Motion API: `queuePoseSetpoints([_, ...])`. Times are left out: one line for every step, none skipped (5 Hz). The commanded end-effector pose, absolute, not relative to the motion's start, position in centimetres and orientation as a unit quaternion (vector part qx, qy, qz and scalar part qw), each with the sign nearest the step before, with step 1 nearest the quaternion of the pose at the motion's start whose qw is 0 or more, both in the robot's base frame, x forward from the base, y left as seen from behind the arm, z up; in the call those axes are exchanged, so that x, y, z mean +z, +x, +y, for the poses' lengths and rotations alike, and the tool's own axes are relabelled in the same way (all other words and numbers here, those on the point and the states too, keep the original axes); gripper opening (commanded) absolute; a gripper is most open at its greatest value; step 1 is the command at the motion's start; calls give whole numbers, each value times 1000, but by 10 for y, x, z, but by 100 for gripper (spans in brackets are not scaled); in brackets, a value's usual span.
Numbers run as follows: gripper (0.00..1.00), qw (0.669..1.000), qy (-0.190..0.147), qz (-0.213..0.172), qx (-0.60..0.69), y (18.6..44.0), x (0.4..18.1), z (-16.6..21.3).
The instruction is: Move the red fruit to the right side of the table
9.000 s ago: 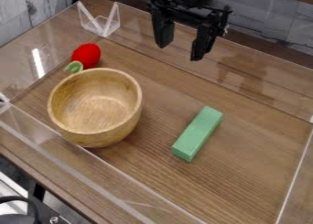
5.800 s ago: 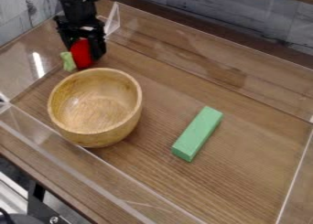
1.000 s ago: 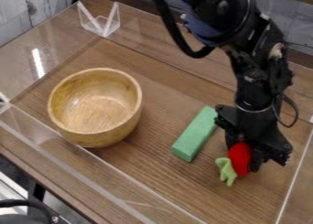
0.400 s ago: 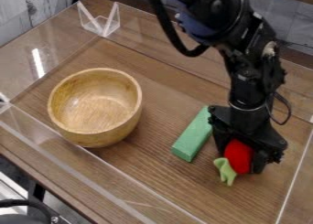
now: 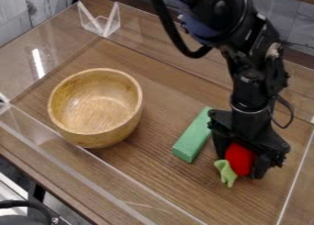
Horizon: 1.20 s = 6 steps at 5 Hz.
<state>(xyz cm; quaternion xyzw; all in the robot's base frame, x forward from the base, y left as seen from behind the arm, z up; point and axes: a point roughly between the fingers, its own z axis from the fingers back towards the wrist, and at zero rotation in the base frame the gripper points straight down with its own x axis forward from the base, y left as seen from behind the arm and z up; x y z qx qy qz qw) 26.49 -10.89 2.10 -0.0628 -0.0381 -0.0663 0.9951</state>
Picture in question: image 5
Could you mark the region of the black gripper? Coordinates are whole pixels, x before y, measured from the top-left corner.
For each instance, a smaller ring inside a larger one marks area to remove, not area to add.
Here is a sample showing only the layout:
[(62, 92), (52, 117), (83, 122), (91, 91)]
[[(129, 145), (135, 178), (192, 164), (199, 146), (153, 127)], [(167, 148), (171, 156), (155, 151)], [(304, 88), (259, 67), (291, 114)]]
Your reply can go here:
[(252, 167), (254, 179), (262, 179), (270, 167), (283, 166), (291, 146), (272, 129), (267, 109), (258, 112), (212, 109), (207, 116), (219, 159), (224, 158), (228, 146), (235, 141), (258, 155)]

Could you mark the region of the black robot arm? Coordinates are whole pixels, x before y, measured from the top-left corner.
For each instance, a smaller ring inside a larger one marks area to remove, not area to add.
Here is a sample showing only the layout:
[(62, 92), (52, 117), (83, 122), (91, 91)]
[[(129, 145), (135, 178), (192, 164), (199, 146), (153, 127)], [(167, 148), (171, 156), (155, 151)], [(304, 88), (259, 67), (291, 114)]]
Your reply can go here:
[(232, 81), (231, 109), (207, 112), (216, 155), (223, 159), (232, 144), (243, 146), (254, 155), (246, 176), (260, 179), (270, 168), (283, 165), (291, 150), (274, 130), (275, 103), (288, 104), (279, 95), (290, 79), (279, 34), (252, 0), (176, 2), (179, 24), (164, 1), (151, 0), (173, 46), (192, 59), (219, 50)]

